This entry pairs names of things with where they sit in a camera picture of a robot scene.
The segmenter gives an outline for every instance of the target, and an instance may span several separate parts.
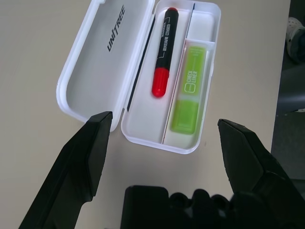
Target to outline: gray floor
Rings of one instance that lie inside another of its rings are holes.
[[[291,0],[290,17],[305,25],[305,0]],[[305,198],[305,63],[296,64],[284,51],[272,155]]]

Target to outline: open case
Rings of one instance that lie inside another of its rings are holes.
[[[152,95],[153,74],[166,10],[179,13],[166,94]],[[57,85],[61,110],[86,122],[92,115],[113,112],[111,131],[120,120],[134,143],[180,154],[199,145],[213,74],[221,11],[213,3],[162,0],[93,0],[77,34]],[[171,130],[185,49],[205,48],[196,129]]]

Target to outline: table surface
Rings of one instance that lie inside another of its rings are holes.
[[[198,149],[179,155],[133,144],[120,128],[93,202],[77,229],[119,228],[125,189],[163,186],[188,197],[197,188],[227,198],[219,118],[255,131],[270,150],[289,0],[212,0],[222,10],[204,131]],[[0,3],[0,222],[17,228],[63,145],[82,123],[58,107],[56,83],[89,0]]]

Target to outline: case lid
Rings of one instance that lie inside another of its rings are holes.
[[[67,114],[86,122],[113,112],[120,119],[141,58],[154,0],[93,0],[57,85],[57,101]]]

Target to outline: unitree logo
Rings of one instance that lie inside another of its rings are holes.
[[[116,36],[119,35],[118,30],[119,30],[120,24],[123,20],[124,13],[125,13],[125,8],[124,8],[124,5],[123,5],[122,9],[120,11],[118,20],[116,20],[116,24],[115,24],[114,28],[112,29],[112,34],[111,34],[111,38],[109,40],[109,44],[107,45],[107,48],[108,48],[109,51],[111,51],[111,48],[112,48],[112,45],[113,45],[113,42],[114,42]]]

